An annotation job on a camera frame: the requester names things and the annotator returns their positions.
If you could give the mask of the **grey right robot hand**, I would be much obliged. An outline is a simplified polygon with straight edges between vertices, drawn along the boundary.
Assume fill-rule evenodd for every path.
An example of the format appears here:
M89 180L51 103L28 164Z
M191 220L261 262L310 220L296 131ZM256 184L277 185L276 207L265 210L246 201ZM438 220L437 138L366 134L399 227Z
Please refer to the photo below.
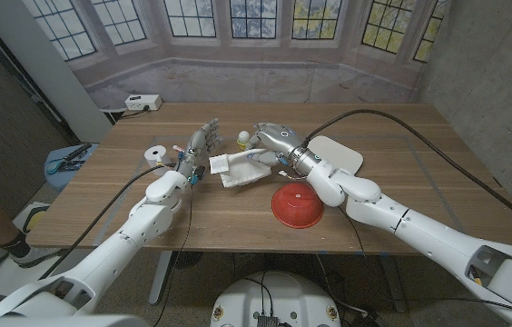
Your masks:
M259 145L264 148L263 152L255 152L251 159L274 166L278 163L287 163L293 152L303 145L303 140L289 127L275 123L257 123L254 125L256 131L250 137L245 150L251 151Z

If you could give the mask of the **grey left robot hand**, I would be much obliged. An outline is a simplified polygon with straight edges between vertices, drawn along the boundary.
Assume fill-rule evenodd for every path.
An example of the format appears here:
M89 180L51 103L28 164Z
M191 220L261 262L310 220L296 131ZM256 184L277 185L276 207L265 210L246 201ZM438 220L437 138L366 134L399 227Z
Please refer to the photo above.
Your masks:
M193 133L182 159L175 166L176 172L190 177L197 167L206 163L207 158L222 141L218 128L219 120L214 118Z

